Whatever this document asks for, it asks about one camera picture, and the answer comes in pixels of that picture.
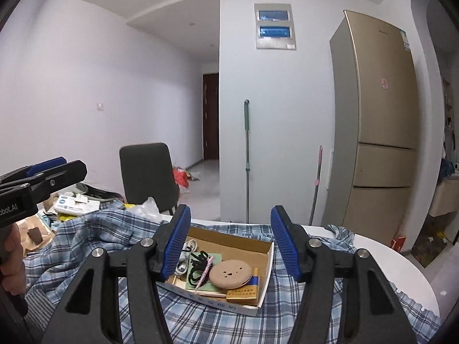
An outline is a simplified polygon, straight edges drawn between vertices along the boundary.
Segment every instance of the blue panel window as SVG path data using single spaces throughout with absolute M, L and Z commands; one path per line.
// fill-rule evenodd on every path
M 261 38 L 291 38 L 290 27 L 260 26 Z
M 280 20 L 289 20 L 288 11 L 286 10 L 260 10 L 258 12 L 260 20 L 268 20 L 270 22 L 279 22 Z

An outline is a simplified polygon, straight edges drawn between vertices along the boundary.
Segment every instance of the plastic bag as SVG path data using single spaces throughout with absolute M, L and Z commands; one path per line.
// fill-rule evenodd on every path
M 180 186 L 188 188 L 189 183 L 188 183 L 188 176 L 186 174 L 186 171 L 180 168 L 174 168 L 173 172 L 174 172 L 175 182 L 177 182 Z
M 134 215 L 149 219 L 150 221 L 160 222 L 162 220 L 158 206 L 152 197 L 148 197 L 143 204 L 137 204 L 134 207 L 127 208 L 126 210 Z

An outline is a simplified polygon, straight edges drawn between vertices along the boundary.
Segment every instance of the human hand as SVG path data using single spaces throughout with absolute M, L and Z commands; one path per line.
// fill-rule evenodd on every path
M 11 232 L 4 243 L 5 251 L 9 252 L 8 260 L 0 266 L 4 275 L 2 285 L 11 295 L 23 294 L 26 291 L 26 267 L 22 261 L 24 250 L 21 245 L 21 234 L 16 224 L 11 226 Z

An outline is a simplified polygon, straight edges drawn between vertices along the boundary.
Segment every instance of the metal screw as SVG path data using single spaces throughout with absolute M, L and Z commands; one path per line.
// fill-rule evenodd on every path
M 366 259 L 368 256 L 370 256 L 370 252 L 368 252 L 364 248 L 361 248 L 357 251 L 357 255 L 361 257 L 362 259 Z
M 104 254 L 103 248 L 96 248 L 94 251 L 92 251 L 92 255 L 94 257 L 101 257 L 103 254 Z
M 310 239 L 308 243 L 311 247 L 314 248 L 319 248 L 322 245 L 322 242 L 318 239 Z
M 141 240 L 142 247 L 150 247 L 154 243 L 154 240 L 151 238 L 143 238 Z

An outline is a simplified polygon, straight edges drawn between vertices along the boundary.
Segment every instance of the white table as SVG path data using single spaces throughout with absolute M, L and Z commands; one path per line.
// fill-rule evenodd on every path
M 161 215 L 164 220 L 170 221 L 171 216 Z M 217 222 L 192 219 L 191 222 L 201 225 L 229 225 L 229 222 Z M 303 226 L 309 235 L 334 239 L 334 233 L 318 226 Z M 427 279 L 416 266 L 398 252 L 372 239 L 357 235 L 354 238 L 354 247 L 367 249 L 378 263 L 386 278 L 409 297 L 420 303 L 424 308 L 440 316 L 437 299 Z

